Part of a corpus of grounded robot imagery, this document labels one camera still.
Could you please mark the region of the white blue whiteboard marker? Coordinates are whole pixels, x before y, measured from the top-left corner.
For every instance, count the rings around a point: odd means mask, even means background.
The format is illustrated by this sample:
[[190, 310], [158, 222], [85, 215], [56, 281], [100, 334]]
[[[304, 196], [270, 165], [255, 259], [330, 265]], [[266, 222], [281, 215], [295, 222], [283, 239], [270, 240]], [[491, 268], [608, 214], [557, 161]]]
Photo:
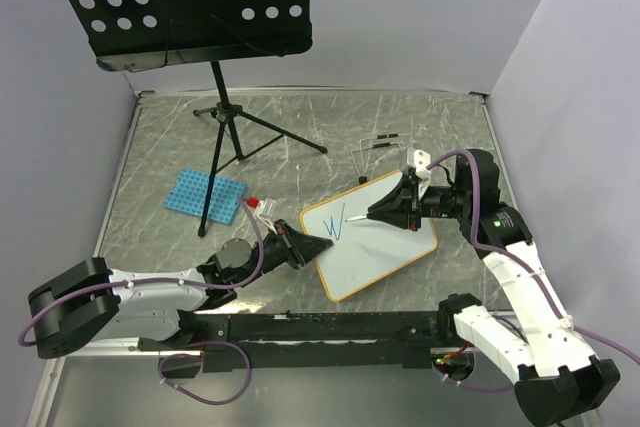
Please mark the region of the white blue whiteboard marker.
[[365, 215], [357, 215], [357, 216], [353, 216], [353, 217], [350, 217], [350, 218], [346, 219], [345, 222], [347, 222], [347, 223], [359, 222], [359, 221], [363, 221], [363, 220], [366, 220], [366, 219], [368, 219], [368, 215], [366, 215], [366, 214]]

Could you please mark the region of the yellow framed whiteboard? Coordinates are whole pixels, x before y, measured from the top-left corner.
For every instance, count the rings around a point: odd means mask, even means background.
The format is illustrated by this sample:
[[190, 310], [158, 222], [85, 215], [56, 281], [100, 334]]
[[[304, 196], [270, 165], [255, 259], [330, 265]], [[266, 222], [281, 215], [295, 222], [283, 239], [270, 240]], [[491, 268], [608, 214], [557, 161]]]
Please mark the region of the yellow framed whiteboard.
[[331, 301], [340, 302], [437, 249], [438, 239], [430, 220], [417, 232], [371, 220], [349, 220], [365, 213], [400, 178], [400, 171], [389, 172], [300, 213], [304, 233], [333, 242], [315, 260]]

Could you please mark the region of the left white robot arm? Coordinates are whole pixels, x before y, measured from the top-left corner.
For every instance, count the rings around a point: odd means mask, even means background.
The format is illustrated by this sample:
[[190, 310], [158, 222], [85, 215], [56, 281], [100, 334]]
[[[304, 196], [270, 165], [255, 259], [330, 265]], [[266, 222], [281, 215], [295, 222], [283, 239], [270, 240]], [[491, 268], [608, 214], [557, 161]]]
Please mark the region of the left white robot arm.
[[218, 309], [239, 288], [274, 269], [299, 269], [333, 245], [278, 219], [255, 243], [233, 238], [203, 264], [162, 275], [111, 269], [102, 257], [82, 261], [28, 296], [39, 358], [53, 359], [106, 339], [143, 338], [184, 349], [198, 334], [195, 313]]

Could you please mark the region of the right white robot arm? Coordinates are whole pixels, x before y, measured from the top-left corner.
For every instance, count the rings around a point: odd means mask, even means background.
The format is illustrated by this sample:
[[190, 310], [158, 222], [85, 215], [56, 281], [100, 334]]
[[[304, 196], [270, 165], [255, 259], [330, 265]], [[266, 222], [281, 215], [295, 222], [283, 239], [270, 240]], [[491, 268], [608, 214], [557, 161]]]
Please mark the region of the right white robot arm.
[[448, 345], [480, 350], [513, 385], [534, 426], [552, 426], [595, 410], [620, 380], [575, 327], [541, 265], [522, 215], [501, 198], [500, 169], [481, 149], [449, 152], [455, 168], [444, 186], [431, 183], [440, 159], [404, 151], [396, 186], [368, 208], [366, 219], [410, 231], [423, 219], [457, 222], [462, 236], [505, 293], [521, 331], [502, 325], [471, 294], [452, 294], [438, 307], [436, 331]]

